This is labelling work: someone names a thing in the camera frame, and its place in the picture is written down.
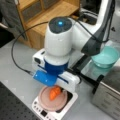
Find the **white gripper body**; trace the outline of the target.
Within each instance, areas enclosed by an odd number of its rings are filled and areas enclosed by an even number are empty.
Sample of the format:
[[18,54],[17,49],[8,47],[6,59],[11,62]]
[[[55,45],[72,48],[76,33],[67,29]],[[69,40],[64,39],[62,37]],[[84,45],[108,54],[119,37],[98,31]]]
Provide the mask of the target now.
[[77,89],[77,85],[80,82],[80,78],[77,75],[74,75],[73,73],[67,71],[68,64],[63,65],[49,64],[45,60],[45,57],[46,51],[44,49],[39,50],[32,56],[32,67],[34,68],[35,72],[37,70],[40,70],[51,75],[56,75],[57,81],[55,85],[58,85],[59,87],[71,93],[74,93]]

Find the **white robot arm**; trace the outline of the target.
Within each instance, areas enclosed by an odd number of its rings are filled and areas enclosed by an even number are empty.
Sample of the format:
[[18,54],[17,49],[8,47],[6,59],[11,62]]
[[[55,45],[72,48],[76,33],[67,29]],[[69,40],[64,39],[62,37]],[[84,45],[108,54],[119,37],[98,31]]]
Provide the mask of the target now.
[[95,25],[70,17],[55,17],[47,25],[44,48],[32,57],[33,78],[47,86],[58,85],[74,93],[80,78],[67,71],[76,51],[98,54],[108,40],[115,0],[102,0]]

